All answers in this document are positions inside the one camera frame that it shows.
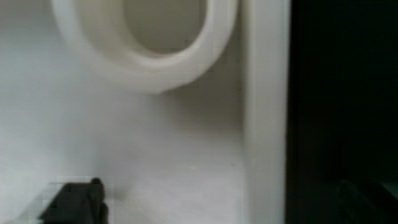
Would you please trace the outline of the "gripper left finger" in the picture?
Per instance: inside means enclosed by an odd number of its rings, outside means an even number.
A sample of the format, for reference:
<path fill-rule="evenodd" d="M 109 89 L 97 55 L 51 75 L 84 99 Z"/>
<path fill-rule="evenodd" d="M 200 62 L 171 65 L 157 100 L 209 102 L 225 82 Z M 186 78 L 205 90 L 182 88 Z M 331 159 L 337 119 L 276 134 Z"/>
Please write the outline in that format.
<path fill-rule="evenodd" d="M 109 224 L 106 185 L 100 178 L 67 183 L 42 213 L 44 224 Z"/>

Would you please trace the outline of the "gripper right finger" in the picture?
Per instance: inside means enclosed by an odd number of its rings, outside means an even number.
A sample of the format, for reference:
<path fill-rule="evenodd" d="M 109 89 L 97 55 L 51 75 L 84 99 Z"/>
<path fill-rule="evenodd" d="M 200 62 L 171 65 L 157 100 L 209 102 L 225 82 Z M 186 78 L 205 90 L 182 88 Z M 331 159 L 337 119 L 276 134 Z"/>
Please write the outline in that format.
<path fill-rule="evenodd" d="M 398 224 L 398 183 L 344 180 L 337 197 L 342 224 Z"/>

